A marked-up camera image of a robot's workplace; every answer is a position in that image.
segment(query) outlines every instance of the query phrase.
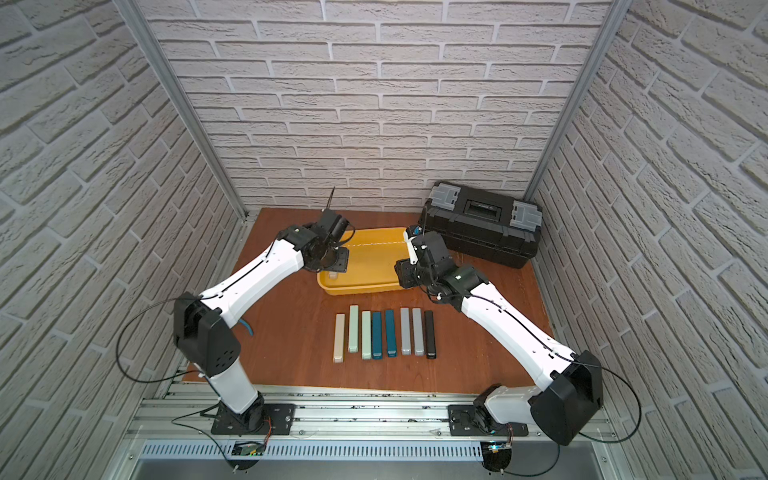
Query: brick wall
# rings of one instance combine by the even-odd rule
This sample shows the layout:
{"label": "brick wall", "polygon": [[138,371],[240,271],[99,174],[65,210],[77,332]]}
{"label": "brick wall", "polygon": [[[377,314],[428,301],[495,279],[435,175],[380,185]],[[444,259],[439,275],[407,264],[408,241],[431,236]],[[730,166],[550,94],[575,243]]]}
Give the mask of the brick wall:
{"label": "brick wall", "polygon": [[[100,478],[150,391],[118,328],[208,283],[235,216],[111,3],[0,4],[0,477]],[[168,307],[132,375],[165,373]]]}
{"label": "brick wall", "polygon": [[768,472],[767,5],[636,0],[538,192],[561,338],[641,397],[638,478]]}
{"label": "brick wall", "polygon": [[519,195],[607,2],[144,0],[250,209]]}

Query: plastic tray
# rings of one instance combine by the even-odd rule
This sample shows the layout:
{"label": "plastic tray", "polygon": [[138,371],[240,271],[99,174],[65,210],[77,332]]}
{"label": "plastic tray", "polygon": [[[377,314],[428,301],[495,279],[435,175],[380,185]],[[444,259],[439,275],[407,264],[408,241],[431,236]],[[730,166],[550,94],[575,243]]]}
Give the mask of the plastic tray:
{"label": "plastic tray", "polygon": [[[331,295],[402,290],[395,273],[395,262],[408,258],[408,247],[402,238],[405,229],[357,230],[354,238],[345,245],[349,248],[346,273],[320,272],[317,283]],[[342,240],[351,234],[346,233]]]}

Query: ventilation grille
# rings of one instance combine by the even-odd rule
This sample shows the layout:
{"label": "ventilation grille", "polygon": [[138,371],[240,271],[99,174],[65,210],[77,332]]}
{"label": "ventilation grille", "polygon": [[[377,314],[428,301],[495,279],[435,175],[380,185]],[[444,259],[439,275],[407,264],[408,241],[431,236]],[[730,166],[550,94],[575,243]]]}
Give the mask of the ventilation grille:
{"label": "ventilation grille", "polygon": [[[234,440],[220,441],[230,458],[262,460],[395,460],[398,462],[482,461],[480,442],[351,442],[341,440],[271,440],[260,456],[231,455]],[[219,449],[210,440],[147,440],[141,458],[215,459]]]}

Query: gray latch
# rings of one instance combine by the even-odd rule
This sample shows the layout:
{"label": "gray latch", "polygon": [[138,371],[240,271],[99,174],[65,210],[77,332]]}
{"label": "gray latch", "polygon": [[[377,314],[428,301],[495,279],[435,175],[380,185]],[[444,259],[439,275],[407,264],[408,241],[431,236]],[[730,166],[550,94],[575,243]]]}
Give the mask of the gray latch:
{"label": "gray latch", "polygon": [[446,210],[453,211],[453,207],[456,205],[456,199],[458,199],[458,192],[460,187],[448,184],[440,184],[432,187],[432,191],[429,192],[429,198],[432,199],[432,205],[434,207],[445,208]]}
{"label": "gray latch", "polygon": [[536,227],[541,226],[541,212],[533,204],[515,200],[512,203],[512,220],[509,221],[509,226],[535,232]]}

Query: wooden table surface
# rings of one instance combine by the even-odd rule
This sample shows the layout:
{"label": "wooden table surface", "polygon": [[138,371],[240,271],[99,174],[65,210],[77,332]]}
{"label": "wooden table surface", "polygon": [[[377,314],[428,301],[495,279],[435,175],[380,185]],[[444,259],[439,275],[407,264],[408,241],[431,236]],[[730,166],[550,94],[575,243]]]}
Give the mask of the wooden table surface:
{"label": "wooden table surface", "polygon": [[[418,214],[340,213],[359,230],[407,227],[419,221]],[[263,252],[283,228],[318,218],[318,210],[262,209],[235,270]],[[516,270],[460,253],[454,255],[454,261],[458,265],[470,263],[485,273],[512,305],[551,335],[530,262]],[[398,349],[400,307],[432,310],[437,359],[403,356],[398,351],[396,358],[363,360],[360,353],[347,352],[350,305],[359,305],[360,311],[395,310]],[[337,313],[347,317],[342,363],[333,362]],[[275,286],[243,318],[253,328],[253,336],[242,325],[233,331],[242,345],[240,361],[256,384],[443,393],[480,393],[493,383],[509,387],[533,385],[517,360],[480,325],[449,305],[431,303],[415,288],[331,296],[317,284],[314,273],[302,270]],[[200,380],[195,375],[185,379]]]}

